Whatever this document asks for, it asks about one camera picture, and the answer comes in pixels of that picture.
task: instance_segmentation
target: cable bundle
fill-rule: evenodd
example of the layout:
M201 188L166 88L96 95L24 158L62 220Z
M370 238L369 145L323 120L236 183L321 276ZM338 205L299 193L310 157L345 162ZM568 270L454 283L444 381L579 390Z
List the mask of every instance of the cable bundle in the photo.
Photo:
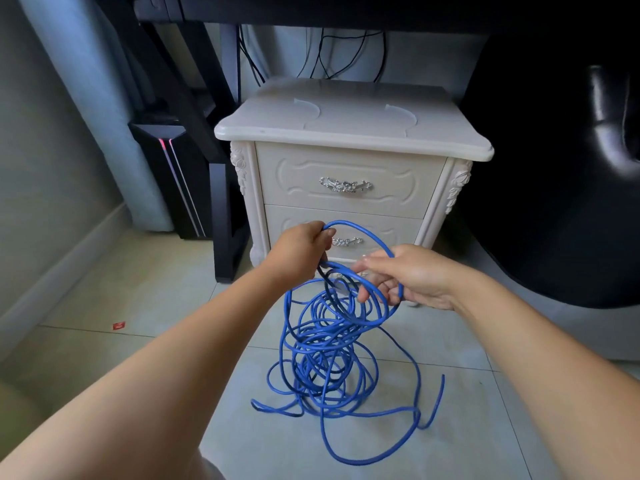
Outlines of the cable bundle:
M328 229L334 225L353 227L368 235L393 257L389 248L377 236L357 224L348 221L333 221L324 226ZM291 417L300 417L305 413L320 417L320 430L324 445L334 459L348 465L370 465L380 461L398 450L416 429L428 428L438 411L444 391L444 375L440 381L438 398L431 411L431 416L424 424L420 424L421 412L418 409L420 387L422 384L418 364L409 352L402 348L381 325L397 310L398 305L389 309L384 295L373 284L352 272L346 266L336 262L324 262L318 266L322 278L309 280L293 290L287 291L284 303L284 327L280 336L280 359L267 372L267 384L278 394L293 395L294 399L281 408L272 408L252 399L251 405L257 411L279 413ZM324 291L309 301L296 301L292 292L309 283L324 282ZM365 303L358 303L358 286L364 286L371 297ZM398 286L398 295L402 297L403 286ZM291 323L291 304L304 305L297 323ZM369 316L374 312L376 318ZM417 375L417 386L411 406L401 406L377 413L356 412L360 405L370 396L378 384L378 363L372 352L358 342L360 336L374 328L384 332L386 336L407 356L413 364ZM284 347L291 350L291 359L283 357ZM364 350L372 360L373 373L360 361L355 348ZM291 368L293 384L285 376L285 364ZM280 375L288 390L279 390L271 384L271 372L278 367ZM356 374L356 386L353 391L347 389L347 377ZM289 411L294 406L300 412ZM329 445L324 430L324 420L344 416L379 417L402 411L413 413L413 423L398 442L387 451L367 460L349 460L337 455Z

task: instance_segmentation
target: ornate drawer pull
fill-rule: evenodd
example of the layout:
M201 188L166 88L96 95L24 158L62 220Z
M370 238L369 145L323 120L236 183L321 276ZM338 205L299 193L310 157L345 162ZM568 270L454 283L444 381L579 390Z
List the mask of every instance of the ornate drawer pull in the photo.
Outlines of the ornate drawer pull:
M361 237L352 237L351 239L336 239L335 237L331 240L334 246L340 246L346 248L352 244L362 244L364 239Z
M320 183L334 192L355 193L357 190L369 190L373 187L371 182L364 180L360 182L338 182L331 177L320 177Z

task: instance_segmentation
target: black desk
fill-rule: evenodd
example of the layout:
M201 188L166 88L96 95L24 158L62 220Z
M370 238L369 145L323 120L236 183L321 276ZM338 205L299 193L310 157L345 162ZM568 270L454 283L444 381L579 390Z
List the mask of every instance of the black desk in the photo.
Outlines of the black desk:
M634 11L611 1L576 6L540 0L96 0L121 41L144 67L209 162L216 279L230 282L248 238L244 204L235 206L236 174L153 23L176 23L216 104L217 120L240 96L239 24L457 33L620 33L637 31ZM218 62L203 22L221 24Z

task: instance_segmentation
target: tile floor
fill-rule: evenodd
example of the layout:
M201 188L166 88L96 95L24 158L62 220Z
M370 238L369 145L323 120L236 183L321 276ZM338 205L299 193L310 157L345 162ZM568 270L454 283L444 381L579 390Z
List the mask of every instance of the tile floor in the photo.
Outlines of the tile floor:
M226 285L216 284L211 243L174 235L125 233L0 365L0 377L53 412L153 337L167 330ZM244 259L243 268L249 269ZM348 467L326 452L318 419L254 411L251 398L280 405L265 384L276 362L281 303L277 303L242 355L201 449L228 480L290 478L544 479L560 475L530 419L501 372L452 312L400 308L388 330L420 363L420 404L429 409L440 375L445 393L431 428L416 431L386 460ZM125 327L113 330L113 324ZM363 337L380 365L380 383L368 410L409 404L415 370L378 332ZM406 430L410 415L328 421L336 452L372 456Z

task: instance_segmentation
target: white wall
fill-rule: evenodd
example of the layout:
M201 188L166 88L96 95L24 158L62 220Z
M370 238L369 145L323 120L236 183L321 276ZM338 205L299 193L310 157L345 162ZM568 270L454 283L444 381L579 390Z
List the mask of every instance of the white wall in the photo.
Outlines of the white wall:
M121 202L16 0L0 0L0 316Z
M165 45L178 63L180 70L192 87L203 88L195 63L189 56L179 31L171 25L159 25ZM217 25L208 23L207 29L213 46L220 56L220 37ZM317 56L320 29L303 27L244 27L250 55L256 64L264 67L271 76L296 76L303 66L306 54L305 33L310 47L308 63L301 77L309 77ZM325 34L359 36L362 30L332 30ZM412 32L390 32L387 37L387 67L382 82L395 84L423 84L443 86L459 101L464 94L477 58L482 51L485 36L459 34L426 34ZM360 40L325 39L322 59L329 74L339 70L356 53ZM382 36L368 37L355 65L338 79L373 80L380 67ZM315 77L323 75L320 64ZM256 90L249 65L243 57L243 99Z

